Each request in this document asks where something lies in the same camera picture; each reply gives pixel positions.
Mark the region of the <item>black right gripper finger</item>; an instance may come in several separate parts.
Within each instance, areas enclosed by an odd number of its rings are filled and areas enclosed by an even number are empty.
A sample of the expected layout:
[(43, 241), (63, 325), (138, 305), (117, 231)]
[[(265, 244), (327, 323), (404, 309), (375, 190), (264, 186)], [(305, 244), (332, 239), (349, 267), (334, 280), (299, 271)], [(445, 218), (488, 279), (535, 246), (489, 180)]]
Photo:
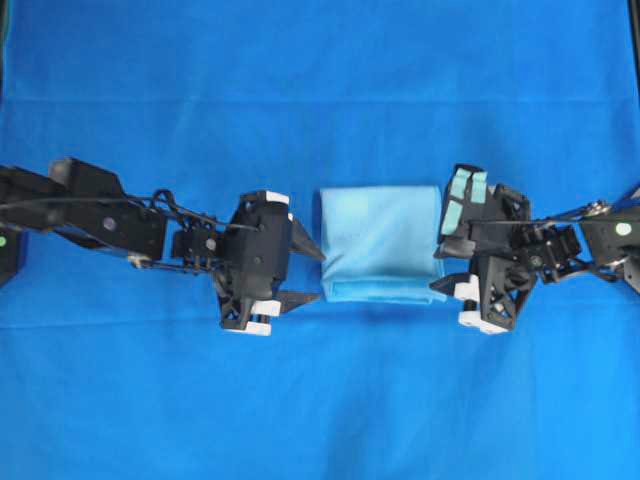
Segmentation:
[(479, 300), (479, 277), (469, 272), (447, 275), (430, 284), (430, 288), (458, 300)]
[(434, 253), (435, 258), (471, 258), (475, 242), (466, 238), (445, 237)]

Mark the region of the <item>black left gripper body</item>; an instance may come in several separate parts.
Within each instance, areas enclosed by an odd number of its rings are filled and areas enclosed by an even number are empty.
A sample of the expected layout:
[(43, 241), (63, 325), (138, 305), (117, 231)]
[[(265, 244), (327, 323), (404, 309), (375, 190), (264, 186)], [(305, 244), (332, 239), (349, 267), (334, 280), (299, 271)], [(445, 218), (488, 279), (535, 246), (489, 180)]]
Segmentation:
[(289, 197), (269, 190), (246, 193), (222, 236), (214, 272), (220, 326), (234, 333), (269, 335), (283, 313), (278, 297), (286, 279), (293, 217)]

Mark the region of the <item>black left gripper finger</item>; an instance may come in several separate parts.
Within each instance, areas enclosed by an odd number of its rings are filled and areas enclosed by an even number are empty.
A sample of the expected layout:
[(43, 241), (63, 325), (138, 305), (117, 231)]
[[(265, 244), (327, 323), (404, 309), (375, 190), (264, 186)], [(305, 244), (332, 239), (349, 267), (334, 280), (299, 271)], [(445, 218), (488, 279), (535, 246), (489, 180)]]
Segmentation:
[(314, 260), (325, 260), (326, 257), (322, 253), (320, 247), (316, 245), (299, 220), (293, 218), (291, 223), (290, 251), (310, 257)]
[(296, 308), (312, 303), (320, 298), (319, 293), (295, 291), (279, 291), (275, 299), (280, 303), (279, 315), (284, 315)]

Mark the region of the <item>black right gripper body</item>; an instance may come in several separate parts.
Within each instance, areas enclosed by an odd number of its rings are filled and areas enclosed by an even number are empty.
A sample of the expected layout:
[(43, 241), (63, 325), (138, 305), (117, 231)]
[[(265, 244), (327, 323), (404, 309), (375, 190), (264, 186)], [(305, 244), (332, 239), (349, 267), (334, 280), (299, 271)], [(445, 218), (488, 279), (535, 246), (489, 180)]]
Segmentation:
[(531, 219), (529, 200), (503, 185), (491, 186), (487, 172), (457, 164), (443, 200), (438, 244), (445, 237), (475, 242), (467, 272), (479, 277), (480, 299), (464, 303), (458, 322), (484, 334), (511, 331), (536, 283), (518, 259), (516, 234)]

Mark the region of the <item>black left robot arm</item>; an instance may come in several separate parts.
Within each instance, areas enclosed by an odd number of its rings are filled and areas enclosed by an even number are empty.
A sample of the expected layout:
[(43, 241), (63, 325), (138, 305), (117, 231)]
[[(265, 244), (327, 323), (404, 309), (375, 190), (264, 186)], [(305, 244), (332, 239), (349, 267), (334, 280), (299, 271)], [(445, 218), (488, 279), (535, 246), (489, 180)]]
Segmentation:
[(206, 274), (221, 328), (257, 336), (270, 335), (272, 318), (319, 297), (282, 289), (291, 254), (325, 259), (284, 194), (245, 193), (231, 220), (222, 222), (179, 205), (168, 189), (130, 195), (115, 173), (75, 158), (53, 162), (47, 175), (2, 167), (3, 284), (25, 263), (28, 232), (57, 234), (140, 270)]

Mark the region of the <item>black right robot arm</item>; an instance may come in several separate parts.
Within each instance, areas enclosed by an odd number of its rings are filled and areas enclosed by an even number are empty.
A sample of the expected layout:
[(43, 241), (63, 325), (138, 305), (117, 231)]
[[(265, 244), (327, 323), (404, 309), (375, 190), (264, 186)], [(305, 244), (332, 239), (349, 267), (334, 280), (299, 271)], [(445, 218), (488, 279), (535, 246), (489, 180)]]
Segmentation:
[(535, 219), (529, 199), (491, 185), (480, 167), (458, 164), (447, 184), (435, 258), (467, 261), (431, 283), (462, 301), (458, 321), (485, 334), (514, 329), (536, 283), (582, 274), (639, 288), (639, 193)]

